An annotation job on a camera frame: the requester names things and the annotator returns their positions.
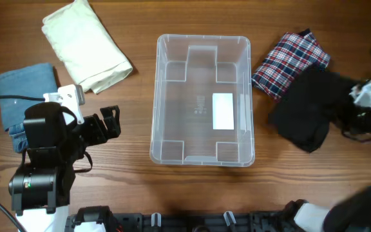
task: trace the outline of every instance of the folded clothes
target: folded clothes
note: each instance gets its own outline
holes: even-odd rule
[[[87,0],[75,0],[45,17],[43,23],[43,33],[57,57],[84,92],[99,93],[133,70]]]
[[[0,74],[0,95],[43,97],[44,93],[57,92],[51,64],[36,64]],[[38,104],[37,101],[1,99],[1,117],[5,131],[9,131],[15,152],[22,152],[28,145],[24,132],[24,112]]]
[[[337,103],[348,98],[356,84],[352,79],[312,65],[291,83],[269,114],[269,123],[275,125],[281,136],[311,153],[323,144]]]
[[[323,51],[313,33],[286,33],[252,75],[252,85],[279,101],[294,78],[311,64],[324,70],[330,56]]]

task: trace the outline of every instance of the blue denim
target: blue denim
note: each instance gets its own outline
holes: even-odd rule
[[[43,97],[44,93],[57,92],[52,65],[36,64],[19,70],[0,74],[0,95],[22,95]],[[15,152],[28,147],[24,131],[24,112],[38,101],[22,99],[1,99],[1,118],[5,131],[12,138]]]

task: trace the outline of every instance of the plaid shirt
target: plaid shirt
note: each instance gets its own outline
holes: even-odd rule
[[[279,101],[305,68],[316,63],[324,70],[329,61],[311,32],[305,36],[286,33],[252,75],[252,85]]]

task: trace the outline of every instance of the wire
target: wire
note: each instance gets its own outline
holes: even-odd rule
[[[30,100],[30,101],[45,101],[44,98],[40,97],[25,97],[20,95],[0,95],[0,99],[23,99],[23,100]]]
[[[30,100],[30,101],[45,101],[44,98],[38,98],[38,97],[25,97],[20,95],[0,95],[0,99],[24,99],[24,100]],[[25,151],[23,152],[23,159],[21,161],[21,165],[23,165],[25,162]],[[0,210],[11,220],[11,222],[17,227],[17,229],[20,232],[26,232],[25,228],[19,221],[12,216],[12,214],[0,203]]]
[[[25,228],[12,214],[0,203],[0,210],[11,220],[20,232],[26,232]]]

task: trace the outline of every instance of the wood grain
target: wood grain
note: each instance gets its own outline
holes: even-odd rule
[[[49,62],[58,84],[71,84],[41,32],[43,17],[65,1],[30,2],[0,4],[0,73]],[[332,56],[332,69],[362,79],[371,75],[371,1],[95,1],[92,7],[135,71],[98,95],[86,95],[85,115],[120,106],[122,134],[88,149],[94,169],[77,176],[70,213],[95,205],[117,213],[247,212],[281,209],[298,198],[329,207],[371,183],[371,144],[347,140],[331,127],[321,149],[309,155],[266,125],[273,103],[256,90],[251,167],[161,166],[149,158],[158,36],[246,36],[255,69],[285,32],[311,28]],[[0,118],[0,201],[7,208],[8,181],[19,163]],[[75,165],[87,166],[85,160]],[[0,231],[15,231],[1,212]]]

